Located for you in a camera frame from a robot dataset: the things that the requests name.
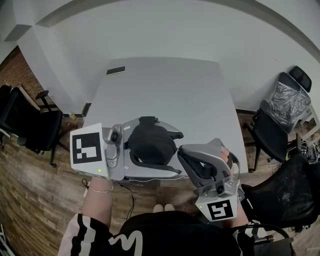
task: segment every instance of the brick wall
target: brick wall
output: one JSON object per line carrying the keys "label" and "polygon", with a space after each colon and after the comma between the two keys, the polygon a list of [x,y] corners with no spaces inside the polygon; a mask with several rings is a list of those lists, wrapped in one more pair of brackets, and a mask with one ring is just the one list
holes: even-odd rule
{"label": "brick wall", "polygon": [[[2,85],[12,87],[22,85],[26,93],[39,107],[44,106],[41,99],[36,100],[37,94],[44,89],[31,71],[18,46],[0,64],[0,86]],[[46,100],[50,106],[55,105],[50,97],[47,96]]]}

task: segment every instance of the white logo on shirt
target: white logo on shirt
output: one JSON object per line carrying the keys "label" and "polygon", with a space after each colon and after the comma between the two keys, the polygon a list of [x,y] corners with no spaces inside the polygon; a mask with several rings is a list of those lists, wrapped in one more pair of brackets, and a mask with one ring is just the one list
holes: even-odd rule
{"label": "white logo on shirt", "polygon": [[134,256],[142,255],[143,239],[142,233],[140,231],[133,231],[128,239],[124,234],[120,234],[116,238],[111,237],[109,239],[109,243],[113,246],[118,240],[121,240],[122,249],[124,249],[125,251],[128,251],[135,242]]}

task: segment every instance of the person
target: person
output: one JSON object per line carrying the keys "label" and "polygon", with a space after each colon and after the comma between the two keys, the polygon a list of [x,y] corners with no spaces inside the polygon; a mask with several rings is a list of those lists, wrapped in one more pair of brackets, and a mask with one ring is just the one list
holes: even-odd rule
{"label": "person", "polygon": [[[221,148],[227,162],[229,151]],[[201,223],[172,205],[156,205],[153,212],[133,216],[119,234],[109,232],[112,214],[111,180],[93,177],[82,213],[69,222],[59,256],[153,256],[153,255],[241,255],[242,251],[228,228],[247,225],[239,203],[237,218],[225,220],[223,227]]]}

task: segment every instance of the white cable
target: white cable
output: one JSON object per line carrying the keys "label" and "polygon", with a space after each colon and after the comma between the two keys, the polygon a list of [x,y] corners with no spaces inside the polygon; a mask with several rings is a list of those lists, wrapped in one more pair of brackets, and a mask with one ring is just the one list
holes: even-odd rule
{"label": "white cable", "polygon": [[149,180],[136,180],[136,179],[130,179],[130,182],[150,182],[150,181],[154,181],[154,180],[158,180],[158,181],[177,181],[180,180],[181,178],[185,178],[185,179],[189,179],[188,176],[181,176],[179,178],[152,178]]}

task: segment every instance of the table top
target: table top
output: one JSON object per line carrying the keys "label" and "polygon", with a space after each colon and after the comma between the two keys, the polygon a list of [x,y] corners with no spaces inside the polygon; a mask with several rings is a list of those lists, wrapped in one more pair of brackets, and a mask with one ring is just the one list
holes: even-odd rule
{"label": "table top", "polygon": [[[105,76],[96,92],[84,126],[124,124],[142,116],[154,116],[184,134],[182,144],[204,144],[220,138],[247,173],[246,151],[236,109],[223,85],[218,63],[213,61],[139,57],[113,60],[108,69],[125,71]],[[185,171],[177,157],[168,164]]]}

